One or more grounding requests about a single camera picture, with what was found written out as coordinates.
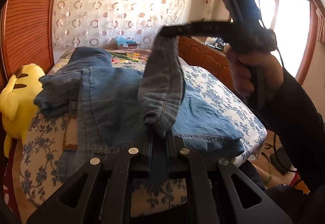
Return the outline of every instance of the finger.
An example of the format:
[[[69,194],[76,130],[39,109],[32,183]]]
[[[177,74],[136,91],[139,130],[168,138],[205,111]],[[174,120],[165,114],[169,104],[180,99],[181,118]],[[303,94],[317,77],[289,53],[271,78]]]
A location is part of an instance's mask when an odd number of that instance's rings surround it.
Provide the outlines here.
[[[238,54],[235,53],[231,48],[227,51],[225,57],[229,62],[237,63],[239,62]]]
[[[269,52],[252,52],[238,55],[239,61],[247,66],[261,67],[268,69],[279,64],[277,59]]]
[[[242,96],[244,96],[244,97],[246,97],[246,98],[248,98],[248,97],[251,96],[251,93],[249,93],[249,92],[246,91],[246,90],[241,89],[240,87],[236,87],[236,86],[234,86],[234,88],[235,88],[235,90],[238,92],[238,94],[240,94],[240,95],[242,95]]]
[[[251,79],[251,72],[243,64],[228,62],[228,66],[234,76],[243,79]]]
[[[254,86],[248,79],[238,78],[236,76],[231,75],[233,80],[234,88],[238,93],[245,92],[245,95],[249,95],[249,93],[254,92]]]

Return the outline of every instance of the blue denim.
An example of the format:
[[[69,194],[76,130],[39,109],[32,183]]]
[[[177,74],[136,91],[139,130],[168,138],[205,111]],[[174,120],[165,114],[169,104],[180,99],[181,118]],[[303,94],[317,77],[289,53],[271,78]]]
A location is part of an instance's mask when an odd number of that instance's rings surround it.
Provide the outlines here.
[[[78,149],[64,150],[59,162],[62,181],[90,158],[103,160],[133,146],[146,135],[137,100],[142,71],[126,68],[88,67],[82,71],[78,104]]]
[[[43,112],[78,114],[78,149],[63,151],[62,181],[92,157],[105,160],[133,146],[147,127],[161,138],[172,130],[185,146],[213,159],[243,152],[241,133],[185,82],[175,43],[158,35],[144,72],[113,68],[103,50],[78,48],[68,65],[45,78],[35,99]]]
[[[138,92],[144,124],[160,138],[165,138],[175,123],[185,94],[177,43],[176,38],[156,37]]]
[[[185,147],[207,158],[232,159],[244,152],[242,134],[186,82],[184,100],[172,128]]]
[[[82,69],[89,66],[112,67],[112,56],[103,49],[79,47],[67,65],[39,79],[43,90],[34,99],[34,104],[45,117],[60,116],[77,108],[74,103],[77,103]]]

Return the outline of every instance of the black handle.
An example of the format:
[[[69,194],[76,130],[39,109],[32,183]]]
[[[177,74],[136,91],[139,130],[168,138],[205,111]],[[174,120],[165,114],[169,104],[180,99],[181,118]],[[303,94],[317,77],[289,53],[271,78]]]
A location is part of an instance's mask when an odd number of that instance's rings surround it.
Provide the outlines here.
[[[248,98],[248,106],[254,110],[261,110],[266,104],[266,79],[261,67],[248,67],[251,72],[251,83],[254,92]]]

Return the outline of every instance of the pikachu plush toy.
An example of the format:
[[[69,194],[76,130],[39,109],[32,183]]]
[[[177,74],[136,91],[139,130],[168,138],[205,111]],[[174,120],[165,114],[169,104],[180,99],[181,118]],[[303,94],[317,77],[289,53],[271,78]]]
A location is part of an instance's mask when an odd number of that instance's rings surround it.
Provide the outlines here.
[[[22,144],[25,142],[31,119],[38,110],[34,98],[42,90],[38,79],[43,75],[44,71],[36,64],[24,65],[13,74],[0,94],[2,125],[7,132],[4,139],[7,158],[13,138],[22,139]]]

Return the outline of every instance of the floral bedspread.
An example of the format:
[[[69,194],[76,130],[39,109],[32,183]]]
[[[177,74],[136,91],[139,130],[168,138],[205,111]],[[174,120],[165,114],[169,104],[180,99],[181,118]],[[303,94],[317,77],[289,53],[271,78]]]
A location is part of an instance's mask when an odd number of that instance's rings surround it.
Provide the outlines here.
[[[53,69],[62,67],[63,60]],[[113,67],[144,70],[145,62],[113,62]],[[197,66],[182,67],[186,80],[217,111],[229,117],[242,133],[245,151],[233,163],[240,166],[249,157],[253,160],[258,158],[267,135],[260,121],[207,70]],[[36,206],[42,204],[62,185],[58,175],[58,162],[64,148],[65,134],[67,131],[75,131],[75,124],[68,115],[46,119],[40,113],[31,122],[23,147],[20,180],[27,199]],[[185,179],[165,180],[155,185],[142,184],[132,194],[131,217],[168,210],[186,202]]]

